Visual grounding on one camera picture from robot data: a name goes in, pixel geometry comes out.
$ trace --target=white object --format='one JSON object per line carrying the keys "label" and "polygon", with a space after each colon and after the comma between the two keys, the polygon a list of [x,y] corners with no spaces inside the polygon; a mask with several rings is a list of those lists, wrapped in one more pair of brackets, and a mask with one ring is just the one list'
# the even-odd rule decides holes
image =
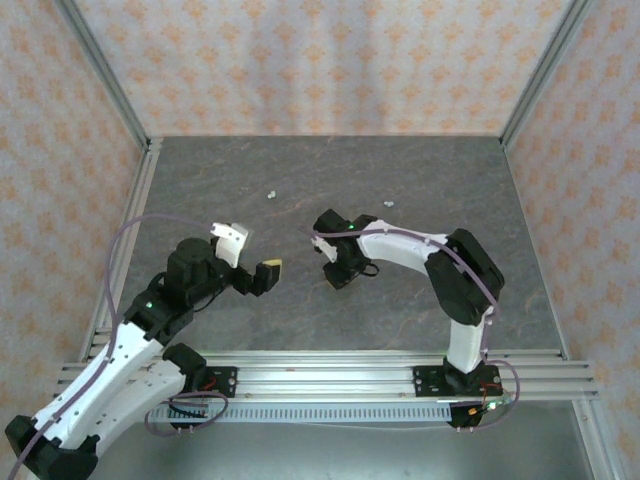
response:
{"label": "white object", "polygon": [[447,361],[463,373],[473,371],[482,360],[480,345],[482,343],[485,318],[492,311],[493,307],[489,307],[482,315],[482,320],[477,326],[462,325],[451,320]]}
{"label": "white object", "polygon": [[44,436],[49,440],[59,438],[62,442],[60,444],[62,448],[78,448],[85,441],[89,432],[95,428],[97,417],[126,384],[129,377],[140,368],[140,365],[148,362],[162,351],[161,343],[153,339],[146,340],[145,335],[146,332],[133,323],[120,325],[116,333],[116,348],[111,359],[105,358],[108,348],[105,345],[100,354],[61,395],[36,413],[35,428],[38,430],[42,428],[64,404],[65,400],[72,397],[87,383],[98,366],[103,362],[108,362],[107,367],[91,388],[60,417],[57,423],[54,423],[45,432]]}
{"label": "white object", "polygon": [[240,260],[240,253],[247,243],[249,230],[237,223],[233,223],[231,226],[224,223],[214,223],[211,235],[219,238],[216,243],[216,257],[227,262],[231,268],[236,268]]}
{"label": "white object", "polygon": [[320,237],[313,237],[311,243],[318,247],[329,258],[331,263],[336,263],[336,260],[338,260],[338,249],[336,247],[329,245],[329,242]]}
{"label": "white object", "polygon": [[[438,252],[440,249],[429,244],[429,239],[436,240],[438,243],[446,244],[447,236],[444,234],[431,235],[428,233],[415,232],[404,228],[394,227],[383,220],[371,222],[364,229],[367,230],[383,230],[385,233],[374,233],[370,235],[360,235],[358,237],[358,246],[362,253],[371,260],[386,260],[388,262],[397,263],[403,267],[416,270],[423,275],[427,275],[425,262],[427,257],[432,253]],[[407,237],[397,233],[386,233],[389,230],[403,230],[405,232],[415,233],[424,238]],[[312,240],[313,244],[322,250],[331,262],[337,260],[337,250],[335,247],[322,240],[322,242]],[[482,342],[482,332],[484,331],[485,317],[493,311],[493,307],[489,307],[482,316],[482,320],[477,326],[462,325],[451,320],[451,334],[449,341],[449,349],[447,351],[447,360],[455,368],[463,373],[469,373],[478,366],[481,360],[480,344]]]}
{"label": "white object", "polygon": [[88,435],[100,436],[96,455],[102,454],[115,439],[160,402],[182,391],[185,376],[169,361],[159,361],[149,367],[147,374],[116,395],[90,426]]}
{"label": "white object", "polygon": [[432,238],[440,243],[447,243],[445,234],[430,235],[428,233],[414,232],[405,228],[394,227],[384,220],[371,222],[364,229],[365,232],[367,230],[403,230],[423,236],[424,241],[398,235],[397,233],[361,235],[358,237],[358,246],[365,257],[371,260],[387,260],[388,262],[416,270],[424,275],[427,274],[427,269],[424,266],[427,257],[439,251],[438,247],[428,245],[427,241]]}

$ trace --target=floral wallpaper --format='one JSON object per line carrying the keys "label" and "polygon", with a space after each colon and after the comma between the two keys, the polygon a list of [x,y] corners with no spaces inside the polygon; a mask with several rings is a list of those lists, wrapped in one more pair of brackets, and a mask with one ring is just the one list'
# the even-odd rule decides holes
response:
{"label": "floral wallpaper", "polygon": [[498,135],[570,0],[78,0],[145,129]]}
{"label": "floral wallpaper", "polygon": [[572,354],[640,472],[640,9],[599,0],[509,152]]}
{"label": "floral wallpaper", "polygon": [[[0,425],[77,361],[140,151],[49,0],[0,2]],[[0,435],[0,475],[15,456]]]}

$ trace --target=patterned wallpaper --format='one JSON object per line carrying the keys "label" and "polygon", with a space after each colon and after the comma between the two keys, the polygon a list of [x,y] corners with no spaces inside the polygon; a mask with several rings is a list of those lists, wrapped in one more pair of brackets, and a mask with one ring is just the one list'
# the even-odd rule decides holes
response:
{"label": "patterned wallpaper", "polygon": [[510,152],[573,355],[640,472],[640,9],[599,0]]}
{"label": "patterned wallpaper", "polygon": [[[140,152],[50,0],[0,2],[0,425],[76,361]],[[0,476],[15,456],[0,435]]]}
{"label": "patterned wallpaper", "polygon": [[151,135],[502,131],[570,0],[79,0]]}

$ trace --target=gray tabletop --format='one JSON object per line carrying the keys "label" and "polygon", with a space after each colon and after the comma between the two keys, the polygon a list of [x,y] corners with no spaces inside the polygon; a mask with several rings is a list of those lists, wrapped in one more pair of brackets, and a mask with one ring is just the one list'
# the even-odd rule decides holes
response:
{"label": "gray tabletop", "polygon": [[[470,230],[506,279],[489,346],[560,348],[504,153],[485,137],[165,139],[145,211],[242,223],[253,231],[246,267],[284,262],[271,292],[225,292],[176,340],[201,351],[445,350],[449,321],[419,273],[381,262],[376,278],[339,291],[327,284],[325,258],[296,229],[327,208],[427,233]],[[188,236],[206,233],[155,220],[141,226],[121,310]]]}

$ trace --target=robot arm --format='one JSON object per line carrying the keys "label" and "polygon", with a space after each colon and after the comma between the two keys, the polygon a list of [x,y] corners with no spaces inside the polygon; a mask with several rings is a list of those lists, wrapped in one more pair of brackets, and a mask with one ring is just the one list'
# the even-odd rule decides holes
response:
{"label": "robot arm", "polygon": [[[451,336],[445,369],[460,394],[472,383],[482,363],[481,341],[485,319],[493,312],[489,300],[444,251],[455,251],[478,275],[494,298],[504,277],[475,237],[463,229],[451,235],[432,235],[394,227],[369,215],[349,222],[333,210],[323,213],[312,239],[316,249],[329,258],[324,272],[336,289],[364,273],[374,260],[386,260],[416,270],[431,280],[442,309],[451,319]],[[353,236],[341,234],[361,232]]]}
{"label": "robot arm", "polygon": [[207,298],[213,301],[230,286],[243,295],[259,296],[277,283],[279,260],[258,264],[255,275],[239,266],[247,230],[235,224],[214,224],[211,233],[211,242],[188,238],[178,244],[166,272],[156,275],[126,311],[112,340],[116,347],[111,358],[106,357],[105,346],[49,405],[32,418],[16,416],[8,425],[5,433],[20,455],[64,401],[108,362],[95,383],[44,432],[27,456],[25,464],[39,478],[85,480],[98,458],[132,423],[170,396],[199,390],[206,362],[184,344],[167,348],[142,379],[127,384],[193,320],[194,305]]}

